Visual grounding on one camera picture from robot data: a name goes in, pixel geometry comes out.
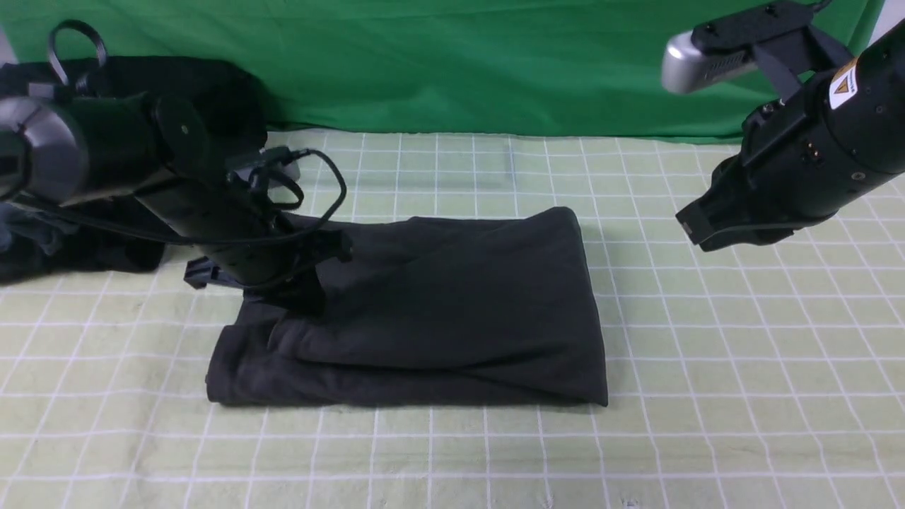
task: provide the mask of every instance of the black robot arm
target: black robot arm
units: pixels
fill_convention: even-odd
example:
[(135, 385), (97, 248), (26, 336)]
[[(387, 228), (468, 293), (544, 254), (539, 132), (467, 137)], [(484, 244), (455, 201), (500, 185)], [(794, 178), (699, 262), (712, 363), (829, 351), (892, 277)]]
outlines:
[[(314, 267), (347, 260), (348, 238), (340, 231), (297, 232), (267, 189), (269, 176), (280, 175), (275, 168), (311, 154), (326, 157), (316, 150), (268, 153), (271, 160), (247, 181), (238, 178), (191, 104), (174, 97), (77, 98), (41, 85), (27, 97), (0, 101), (3, 200), (66, 217), (67, 206), (132, 195), (181, 235), (167, 239), (171, 244), (193, 242), (205, 255), (186, 269), (195, 288), (242, 288), (246, 298), (320, 314), (325, 295)], [(345, 197), (337, 176), (342, 192), (330, 213)], [(300, 205), (301, 190), (285, 184)]]
[[(751, 60), (779, 96), (748, 115), (738, 155), (676, 215), (704, 251), (779, 242), (905, 170), (905, 22), (854, 58), (811, 25), (814, 7), (774, 2), (691, 33), (712, 82), (725, 59)], [(681, 75), (685, 62), (669, 71)], [(801, 83), (804, 72), (813, 75)]]

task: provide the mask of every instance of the warning label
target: warning label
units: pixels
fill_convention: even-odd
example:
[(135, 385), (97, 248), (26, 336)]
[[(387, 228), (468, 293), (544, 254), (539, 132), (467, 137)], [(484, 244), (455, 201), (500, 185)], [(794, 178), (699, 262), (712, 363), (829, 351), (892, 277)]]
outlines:
[(858, 93), (858, 82), (855, 71), (858, 59), (845, 64), (830, 82), (830, 108), (836, 109), (845, 104)]

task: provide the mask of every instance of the black cable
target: black cable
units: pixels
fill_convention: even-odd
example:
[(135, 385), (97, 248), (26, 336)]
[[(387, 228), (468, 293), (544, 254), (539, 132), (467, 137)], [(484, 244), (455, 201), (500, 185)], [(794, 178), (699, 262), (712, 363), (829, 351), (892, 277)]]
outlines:
[(301, 202), (305, 201), (305, 193), (301, 190), (299, 183), (285, 173), (273, 169), (273, 166), (255, 168), (248, 175), (248, 182), (252, 188), (257, 187), (264, 192), (270, 186), (271, 180), (276, 180), (278, 184), (286, 187), (296, 198), (296, 201), (291, 203), (274, 202), (273, 207), (277, 210), (295, 210), (301, 206)]
[[(57, 33), (61, 30), (66, 29), (74, 30), (88, 37), (91, 42), (94, 43), (94, 51), (98, 56), (98, 69), (100, 69), (107, 63), (107, 46), (104, 44), (103, 39), (100, 38), (100, 34), (98, 34), (98, 32), (94, 30), (91, 25), (79, 20), (65, 20), (63, 22), (60, 22), (60, 24), (56, 25), (53, 30), (51, 30), (50, 35), (47, 36), (47, 59), (50, 61), (51, 67), (53, 67), (53, 72), (57, 75), (57, 78), (60, 79), (60, 82), (64, 86), (70, 86), (72, 83), (70, 83), (69, 76), (66, 75), (66, 71), (62, 68), (60, 57), (58, 57), (56, 53)], [(75, 91), (80, 95), (90, 95), (91, 90), (89, 90), (88, 86), (88, 73), (85, 72), (82, 76), (80, 76), (73, 86), (75, 88)]]
[(24, 206), (27, 208), (33, 208), (40, 210), (42, 212), (46, 212), (48, 214), (53, 214), (54, 216), (59, 217), (60, 219), (64, 219), (66, 221), (70, 221), (72, 223), (76, 223), (78, 225), (89, 226), (93, 228), (98, 228), (101, 230), (107, 230), (109, 232), (113, 232), (115, 234), (133, 236), (136, 238), (141, 238), (145, 240), (149, 240), (152, 242), (160, 242), (164, 244), (171, 245), (276, 245), (276, 244), (284, 244), (287, 242), (292, 242), (296, 240), (300, 240), (306, 235), (310, 235), (311, 232), (320, 230), (336, 213), (337, 209), (342, 206), (343, 201), (346, 200), (347, 187), (346, 180), (342, 177), (342, 174), (339, 173), (339, 168), (337, 168), (336, 163), (334, 163), (327, 154), (324, 154), (320, 150), (316, 149), (304, 149), (304, 150), (295, 150), (291, 153), (291, 156), (287, 158), (287, 160), (281, 161), (282, 164), (290, 164), (292, 161), (307, 157), (307, 156), (317, 156), (321, 158), (325, 164), (330, 168), (330, 171), (333, 172), (333, 176), (336, 177), (337, 183), (339, 184), (339, 196), (336, 201), (333, 202), (327, 212), (324, 213), (323, 216), (318, 218), (317, 221), (314, 222), (313, 225), (308, 226), (307, 228), (292, 232), (291, 234), (285, 235), (274, 235), (267, 237), (251, 237), (251, 238), (231, 238), (231, 239), (223, 239), (223, 238), (203, 238), (203, 237), (185, 237), (181, 235), (161, 235), (153, 232), (149, 232), (147, 230), (141, 230), (138, 228), (132, 228), (129, 226), (121, 226), (116, 223), (111, 223), (110, 221), (106, 221), (104, 219), (98, 219), (96, 217), (86, 216), (84, 214), (80, 214), (78, 212), (73, 212), (69, 209), (66, 209), (61, 206), (51, 205), (44, 202), (41, 199), (35, 197), (29, 197), (25, 195), (19, 195), (11, 200), (11, 203), (15, 203), (19, 206)]

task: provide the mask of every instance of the grid tablecloth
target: grid tablecloth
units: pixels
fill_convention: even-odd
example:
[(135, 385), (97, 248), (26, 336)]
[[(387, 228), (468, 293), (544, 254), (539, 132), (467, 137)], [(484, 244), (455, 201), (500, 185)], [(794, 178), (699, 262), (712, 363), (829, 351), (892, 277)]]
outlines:
[[(337, 219), (580, 218), (609, 408), (238, 410), (204, 376), (240, 296), (68, 274), (0, 296), (0, 505), (431, 509), (905, 504), (905, 184), (781, 245), (693, 249), (673, 219), (735, 148), (360, 135)], [(336, 195), (305, 160), (302, 213)]]

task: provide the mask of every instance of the green backdrop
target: green backdrop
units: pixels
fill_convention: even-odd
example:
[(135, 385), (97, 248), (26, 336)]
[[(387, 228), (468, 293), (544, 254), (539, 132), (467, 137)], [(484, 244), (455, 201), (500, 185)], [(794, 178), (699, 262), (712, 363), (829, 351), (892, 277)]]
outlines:
[[(23, 62), (64, 18), (119, 55), (225, 59), (260, 77), (274, 124), (368, 132), (734, 139), (772, 99), (751, 75), (661, 89), (674, 34), (764, 0), (3, 0)], [(817, 25), (859, 52), (882, 0), (835, 0)], [(62, 58), (89, 56), (61, 35)]]

